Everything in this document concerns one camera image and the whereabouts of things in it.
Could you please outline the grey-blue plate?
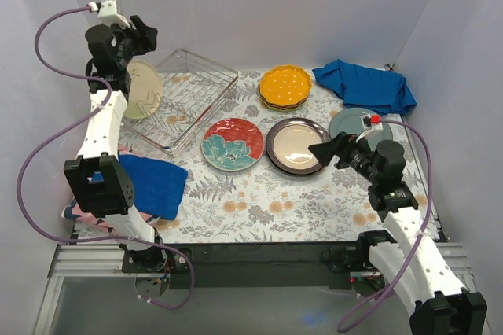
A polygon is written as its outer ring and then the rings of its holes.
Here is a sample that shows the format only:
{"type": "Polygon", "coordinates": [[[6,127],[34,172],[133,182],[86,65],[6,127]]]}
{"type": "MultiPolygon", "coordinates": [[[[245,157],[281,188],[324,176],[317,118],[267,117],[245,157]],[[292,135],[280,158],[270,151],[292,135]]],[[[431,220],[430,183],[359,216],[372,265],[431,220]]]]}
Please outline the grey-blue plate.
{"type": "MultiPolygon", "coordinates": [[[[376,115],[374,111],[363,108],[349,108],[338,112],[329,124],[329,135],[335,138],[341,131],[348,134],[361,134],[364,131],[363,116],[376,115]]],[[[383,140],[393,140],[393,134],[387,123],[382,123],[383,130],[368,139],[370,149],[375,149],[383,140]]]]}

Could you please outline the brown rim beige plate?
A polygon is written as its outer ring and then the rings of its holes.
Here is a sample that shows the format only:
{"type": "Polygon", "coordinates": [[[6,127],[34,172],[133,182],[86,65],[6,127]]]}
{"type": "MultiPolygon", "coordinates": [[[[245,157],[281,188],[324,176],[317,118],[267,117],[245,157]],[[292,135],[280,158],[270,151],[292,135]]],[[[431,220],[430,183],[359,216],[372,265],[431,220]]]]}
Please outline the brown rim beige plate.
{"type": "Polygon", "coordinates": [[[312,175],[324,166],[308,149],[328,142],[329,133],[319,123],[293,117],[274,124],[266,136],[266,154],[271,163],[291,175],[312,175]]]}

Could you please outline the cream plate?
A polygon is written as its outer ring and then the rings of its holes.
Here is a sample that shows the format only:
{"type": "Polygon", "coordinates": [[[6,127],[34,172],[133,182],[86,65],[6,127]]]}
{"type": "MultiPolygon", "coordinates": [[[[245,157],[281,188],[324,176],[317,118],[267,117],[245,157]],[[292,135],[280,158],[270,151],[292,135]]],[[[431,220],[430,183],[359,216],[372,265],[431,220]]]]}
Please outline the cream plate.
{"type": "Polygon", "coordinates": [[[163,96],[163,80],[158,71],[149,63],[132,60],[127,71],[131,86],[127,108],[123,114],[132,120],[151,116],[159,107],[163,96]]]}

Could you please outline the pink polka dot plate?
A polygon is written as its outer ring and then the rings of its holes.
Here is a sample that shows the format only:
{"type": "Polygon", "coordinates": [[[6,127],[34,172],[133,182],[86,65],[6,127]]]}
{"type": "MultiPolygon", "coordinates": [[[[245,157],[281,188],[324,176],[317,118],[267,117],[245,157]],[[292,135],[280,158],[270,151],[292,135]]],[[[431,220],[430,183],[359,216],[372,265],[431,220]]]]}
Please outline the pink polka dot plate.
{"type": "MultiPolygon", "coordinates": [[[[268,102],[268,101],[267,101],[267,100],[266,100],[266,99],[265,99],[262,95],[260,95],[260,100],[261,100],[261,101],[266,101],[266,102],[268,102]]],[[[303,100],[301,100],[301,101],[299,101],[298,103],[295,103],[295,104],[293,104],[293,105],[277,105],[277,104],[273,104],[273,103],[271,103],[271,102],[268,102],[268,103],[270,103],[271,105],[277,106],[277,107],[280,107],[280,106],[281,106],[281,107],[286,107],[286,106],[294,106],[294,105],[298,105],[299,103],[301,103],[301,102],[306,102],[306,101],[307,101],[307,98],[304,98],[303,100]]]]}

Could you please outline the yellow polka dot plate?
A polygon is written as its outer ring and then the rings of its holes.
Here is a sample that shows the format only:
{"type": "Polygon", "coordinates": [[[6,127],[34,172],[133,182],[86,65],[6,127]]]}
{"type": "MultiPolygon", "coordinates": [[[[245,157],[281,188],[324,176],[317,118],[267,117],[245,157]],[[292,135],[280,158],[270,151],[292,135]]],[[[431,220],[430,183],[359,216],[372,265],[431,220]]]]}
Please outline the yellow polka dot plate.
{"type": "Polygon", "coordinates": [[[277,105],[293,105],[308,98],[311,78],[295,65],[280,65],[266,72],[259,82],[259,96],[277,105]]]}

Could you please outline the green polka dot plate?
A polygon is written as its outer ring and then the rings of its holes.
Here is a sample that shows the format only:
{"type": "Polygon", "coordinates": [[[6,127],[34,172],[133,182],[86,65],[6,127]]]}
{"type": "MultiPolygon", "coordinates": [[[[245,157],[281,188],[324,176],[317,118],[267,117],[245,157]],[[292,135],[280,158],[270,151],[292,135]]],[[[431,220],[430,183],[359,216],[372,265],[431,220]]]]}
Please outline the green polka dot plate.
{"type": "Polygon", "coordinates": [[[294,106],[286,106],[286,107],[277,107],[277,106],[274,106],[274,105],[271,105],[270,103],[266,102],[266,101],[261,101],[261,104],[267,108],[267,109],[270,109],[270,110],[273,110],[273,111],[276,111],[276,112],[293,112],[297,109],[301,109],[304,104],[306,102],[301,102],[299,103],[298,105],[294,105],[294,106]]]}

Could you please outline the red blue floral plate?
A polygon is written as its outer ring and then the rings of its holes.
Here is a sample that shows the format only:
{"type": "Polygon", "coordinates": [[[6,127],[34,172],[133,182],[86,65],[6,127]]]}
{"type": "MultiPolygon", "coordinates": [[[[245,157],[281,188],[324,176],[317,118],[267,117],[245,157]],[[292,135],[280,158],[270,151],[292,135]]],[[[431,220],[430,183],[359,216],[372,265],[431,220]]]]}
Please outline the red blue floral plate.
{"type": "Polygon", "coordinates": [[[206,161],[227,172],[250,168],[260,159],[264,149],[261,130],[251,121],[234,117],[212,124],[201,142],[206,161]]]}

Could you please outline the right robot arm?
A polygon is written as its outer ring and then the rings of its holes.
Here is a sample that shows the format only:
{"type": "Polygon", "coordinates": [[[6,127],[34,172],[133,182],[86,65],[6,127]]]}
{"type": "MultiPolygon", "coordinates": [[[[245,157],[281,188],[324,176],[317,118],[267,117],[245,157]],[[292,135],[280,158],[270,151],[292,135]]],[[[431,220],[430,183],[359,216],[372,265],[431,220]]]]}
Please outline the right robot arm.
{"type": "Polygon", "coordinates": [[[452,272],[426,234],[428,220],[402,179],[406,164],[402,146],[383,140],[370,149],[363,137],[341,132],[309,150],[324,166],[337,157],[337,168],[353,168],[370,184],[369,202],[386,230],[359,246],[355,259],[365,270],[376,268],[388,283],[376,302],[395,293],[414,334],[481,334],[486,301],[452,272]]]}

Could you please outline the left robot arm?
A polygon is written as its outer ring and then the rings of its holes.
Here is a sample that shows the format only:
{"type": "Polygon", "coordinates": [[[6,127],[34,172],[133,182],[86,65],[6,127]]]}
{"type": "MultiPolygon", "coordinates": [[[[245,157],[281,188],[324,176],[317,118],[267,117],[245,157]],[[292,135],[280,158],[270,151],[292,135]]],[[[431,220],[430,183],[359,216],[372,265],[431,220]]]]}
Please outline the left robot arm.
{"type": "Polygon", "coordinates": [[[134,205],[134,184],[119,162],[118,140],[127,108],[131,78],[127,66],[156,49],[157,29],[133,15],[128,26],[99,24],[85,33],[91,59],[86,64],[91,110],[77,157],[64,164],[64,175],[79,208],[110,223],[126,239],[120,248],[137,265],[161,271],[167,253],[160,236],[134,205]]]}

